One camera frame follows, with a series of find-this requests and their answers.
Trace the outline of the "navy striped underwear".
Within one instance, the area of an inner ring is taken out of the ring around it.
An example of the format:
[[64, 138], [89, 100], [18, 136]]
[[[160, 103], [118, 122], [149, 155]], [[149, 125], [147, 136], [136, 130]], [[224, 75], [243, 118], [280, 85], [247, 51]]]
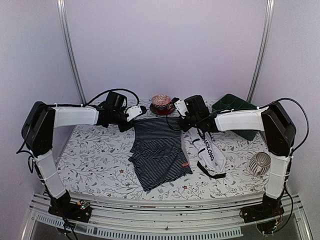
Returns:
[[129, 161], [145, 192], [193, 171], [182, 149], [178, 117], [136, 120]]

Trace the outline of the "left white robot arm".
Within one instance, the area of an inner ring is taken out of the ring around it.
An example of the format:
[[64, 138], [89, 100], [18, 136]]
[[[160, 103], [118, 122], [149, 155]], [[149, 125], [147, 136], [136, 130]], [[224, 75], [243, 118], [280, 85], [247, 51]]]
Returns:
[[145, 106], [136, 103], [128, 106], [128, 99], [114, 88], [104, 91], [106, 99], [95, 105], [92, 101], [85, 104], [46, 104], [37, 101], [32, 106], [21, 129], [23, 143], [17, 154], [26, 153], [33, 160], [39, 171], [40, 181], [50, 196], [57, 201], [55, 209], [63, 216], [74, 213], [74, 205], [66, 200], [68, 191], [63, 185], [53, 157], [54, 130], [68, 126], [102, 126], [117, 125], [120, 132], [133, 127], [134, 119], [147, 112]]

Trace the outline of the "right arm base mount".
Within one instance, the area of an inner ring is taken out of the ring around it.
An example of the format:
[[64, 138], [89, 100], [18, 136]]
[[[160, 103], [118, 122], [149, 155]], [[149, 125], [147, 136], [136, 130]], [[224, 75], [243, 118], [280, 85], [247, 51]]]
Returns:
[[281, 202], [282, 195], [278, 198], [271, 198], [265, 193], [262, 202], [259, 204], [245, 206], [240, 209], [239, 216], [245, 223], [256, 222], [282, 215], [285, 211]]

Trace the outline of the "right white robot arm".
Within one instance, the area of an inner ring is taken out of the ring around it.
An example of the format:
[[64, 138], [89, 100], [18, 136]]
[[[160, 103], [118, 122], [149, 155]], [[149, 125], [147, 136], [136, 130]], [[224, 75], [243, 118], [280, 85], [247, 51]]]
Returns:
[[197, 127], [203, 132], [225, 132], [253, 130], [264, 132], [270, 172], [265, 187], [268, 198], [259, 206], [258, 213], [262, 218], [269, 218], [278, 210], [278, 200], [290, 175], [291, 162], [297, 129], [277, 99], [265, 106], [254, 109], [230, 109], [220, 112], [209, 112], [201, 95], [194, 95], [184, 100], [177, 99], [174, 107], [179, 113], [179, 125], [186, 132]]

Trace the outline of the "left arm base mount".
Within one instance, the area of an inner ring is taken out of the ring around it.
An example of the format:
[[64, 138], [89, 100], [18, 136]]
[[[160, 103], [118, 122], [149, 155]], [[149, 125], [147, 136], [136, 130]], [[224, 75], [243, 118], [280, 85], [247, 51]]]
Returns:
[[48, 213], [68, 220], [88, 223], [92, 214], [91, 204], [80, 200], [76, 203], [67, 201], [51, 201]]

